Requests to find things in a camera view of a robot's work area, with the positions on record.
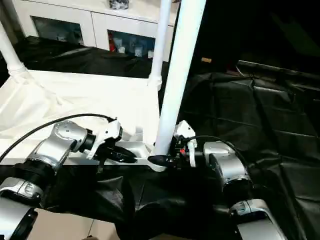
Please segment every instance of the floor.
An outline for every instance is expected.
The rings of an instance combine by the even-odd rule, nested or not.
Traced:
[[[27,240],[83,240],[93,236],[98,240],[120,240],[113,223],[72,214],[51,213],[37,209],[38,218]],[[183,240],[160,235],[152,240]]]

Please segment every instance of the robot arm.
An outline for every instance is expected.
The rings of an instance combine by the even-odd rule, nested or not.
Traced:
[[[179,126],[175,130],[179,134],[174,134],[171,143],[170,156],[150,156],[148,160],[175,169],[199,166],[212,169],[220,182],[239,239],[286,240],[266,202],[255,197],[254,184],[236,149],[227,142],[209,141],[202,149],[195,150],[195,133],[190,126],[186,126],[186,122]]]
[[[27,239],[37,218],[34,209],[69,154],[91,151],[95,146],[90,152],[92,157],[105,140],[114,144],[121,138],[122,128],[117,123],[110,126],[112,136],[97,143],[92,131],[72,121],[59,122],[24,163],[14,166],[14,175],[0,185],[0,240]]]

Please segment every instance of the wrinkled black fabric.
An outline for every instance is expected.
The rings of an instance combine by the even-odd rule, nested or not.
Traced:
[[[17,53],[35,70],[147,77],[151,67],[147,60],[34,37],[18,44]],[[5,81],[3,62],[0,73]],[[197,135],[221,137],[242,152],[255,194],[266,200],[289,240],[320,240],[318,109],[320,83],[314,81],[297,85],[208,73],[189,77],[179,120]],[[0,167],[0,182],[11,171]],[[114,222],[124,240],[160,233],[236,239],[208,170],[106,166],[96,176],[95,166],[64,166],[42,207]]]

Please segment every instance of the white pole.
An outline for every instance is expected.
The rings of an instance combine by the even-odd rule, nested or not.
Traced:
[[[161,1],[159,23],[157,25],[154,55],[152,60],[152,68],[149,76],[149,83],[155,83],[156,85],[158,85],[158,90],[160,90],[162,84],[161,71],[166,46],[167,29],[170,20],[171,4],[172,0]]]
[[[25,73],[27,69],[19,60],[14,47],[12,46],[6,30],[0,22],[0,52],[6,61],[10,75]]]
[[[174,134],[206,0],[182,0],[153,155],[166,155]]]

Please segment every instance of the red object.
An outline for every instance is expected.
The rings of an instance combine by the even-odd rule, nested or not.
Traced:
[[[114,42],[114,37],[112,36],[112,33],[108,33],[108,38],[109,38],[109,51],[110,52],[115,52],[116,51],[116,45]]]

